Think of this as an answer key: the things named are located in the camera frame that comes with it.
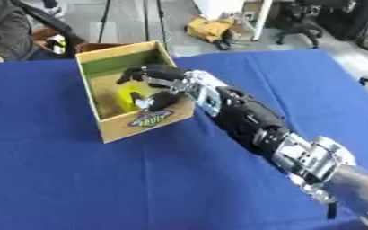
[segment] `robotic hand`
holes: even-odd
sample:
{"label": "robotic hand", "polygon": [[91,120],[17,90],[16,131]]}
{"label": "robotic hand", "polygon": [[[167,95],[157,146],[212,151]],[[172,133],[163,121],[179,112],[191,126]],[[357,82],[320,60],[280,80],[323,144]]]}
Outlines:
{"label": "robotic hand", "polygon": [[326,137],[304,140],[265,105],[205,71],[141,66],[128,69],[118,84],[130,80],[169,89],[170,99],[153,100],[151,111],[189,96],[232,139],[265,157],[302,191],[322,203],[343,202],[368,225],[368,172],[355,167],[353,155],[337,142]]}

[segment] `blue tablecloth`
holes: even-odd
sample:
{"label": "blue tablecloth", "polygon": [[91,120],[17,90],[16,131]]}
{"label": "blue tablecloth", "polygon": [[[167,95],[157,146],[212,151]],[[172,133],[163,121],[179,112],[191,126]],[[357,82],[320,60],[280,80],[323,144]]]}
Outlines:
{"label": "blue tablecloth", "polygon": [[[368,168],[368,93],[320,50],[177,59],[251,93]],[[0,64],[0,230],[328,229],[336,220],[202,111],[101,143],[74,61]]]}

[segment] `sleeve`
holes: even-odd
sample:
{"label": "sleeve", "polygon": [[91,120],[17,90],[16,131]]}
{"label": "sleeve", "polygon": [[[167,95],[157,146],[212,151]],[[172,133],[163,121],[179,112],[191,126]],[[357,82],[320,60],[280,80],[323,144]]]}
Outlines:
{"label": "sleeve", "polygon": [[22,9],[11,0],[0,0],[0,57],[20,60],[32,49],[31,27]]}

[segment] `tripod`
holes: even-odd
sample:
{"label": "tripod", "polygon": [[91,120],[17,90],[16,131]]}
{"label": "tripod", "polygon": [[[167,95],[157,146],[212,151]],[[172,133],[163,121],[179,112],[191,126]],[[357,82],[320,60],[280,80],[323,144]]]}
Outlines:
{"label": "tripod", "polygon": [[[166,41],[166,30],[164,28],[164,11],[162,10],[161,0],[156,0],[156,3],[157,3],[157,11],[158,11],[158,14],[159,14],[160,26],[161,26],[161,29],[162,29],[163,44],[164,44],[164,47],[166,48],[166,50],[168,50],[167,41]],[[101,31],[99,33],[98,43],[101,43],[101,40],[103,39],[104,28],[106,26],[106,21],[109,17],[110,5],[111,5],[111,0],[107,0],[106,7],[104,8],[103,16],[101,17]],[[148,5],[148,0],[143,0],[144,28],[145,28],[145,40],[146,41],[150,40],[149,13],[148,13],[149,7],[148,6],[149,6]]]}

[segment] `floor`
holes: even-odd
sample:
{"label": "floor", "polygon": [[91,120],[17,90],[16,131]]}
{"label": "floor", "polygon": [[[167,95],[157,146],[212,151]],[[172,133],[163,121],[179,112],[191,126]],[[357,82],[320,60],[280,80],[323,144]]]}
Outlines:
{"label": "floor", "polygon": [[[40,0],[25,0],[42,6]],[[97,42],[106,0],[58,0],[66,9],[65,21],[76,33],[90,42]],[[214,45],[187,36],[183,26],[198,10],[191,0],[161,0],[165,12],[169,51],[174,57],[194,56],[202,53],[219,52]],[[111,0],[110,15],[102,42],[140,42],[145,40],[143,0]],[[148,0],[151,40],[162,40],[156,1]],[[258,42],[235,45],[235,50],[284,50],[307,49],[310,46],[301,35],[288,36],[282,46],[275,44],[275,29],[265,29]],[[338,41],[329,34],[320,39],[321,48],[326,50],[352,77],[358,79],[368,75],[368,51],[359,49],[354,43]]]}

